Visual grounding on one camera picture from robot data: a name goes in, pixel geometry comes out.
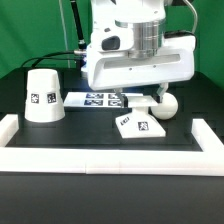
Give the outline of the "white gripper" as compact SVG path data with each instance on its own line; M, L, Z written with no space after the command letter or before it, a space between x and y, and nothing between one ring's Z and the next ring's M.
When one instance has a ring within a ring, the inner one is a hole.
M156 101L162 102L170 82L189 80L194 75L195 37L168 38L155 56L146 59L129 58L126 51L99 52L87 48L88 84L93 90L115 89L123 108L128 98L125 87L160 84Z

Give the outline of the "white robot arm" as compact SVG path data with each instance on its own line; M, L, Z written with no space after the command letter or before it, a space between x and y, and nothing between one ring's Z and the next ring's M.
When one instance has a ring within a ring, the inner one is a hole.
M194 75L194 31L165 30L167 6L190 0L91 0L93 30L87 46L88 85L93 90L158 84L161 100L171 82Z

